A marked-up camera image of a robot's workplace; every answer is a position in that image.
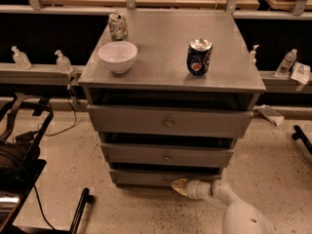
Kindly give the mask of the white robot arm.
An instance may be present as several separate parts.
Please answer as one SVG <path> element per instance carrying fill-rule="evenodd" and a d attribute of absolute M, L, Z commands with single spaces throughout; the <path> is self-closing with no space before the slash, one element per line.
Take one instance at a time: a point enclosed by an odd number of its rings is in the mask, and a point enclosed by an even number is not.
<path fill-rule="evenodd" d="M 223 209 L 222 234 L 280 234 L 270 220 L 241 199 L 225 180 L 209 183 L 179 178 L 171 182 L 171 187 L 180 195 Z"/>

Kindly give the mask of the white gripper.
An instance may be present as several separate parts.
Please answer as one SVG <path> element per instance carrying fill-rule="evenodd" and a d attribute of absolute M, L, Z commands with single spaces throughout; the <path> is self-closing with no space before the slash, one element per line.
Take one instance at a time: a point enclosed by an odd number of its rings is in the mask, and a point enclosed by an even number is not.
<path fill-rule="evenodd" d="M 171 182 L 174 191 L 196 200 L 208 200 L 212 197 L 211 185 L 198 179 L 179 178 Z"/>

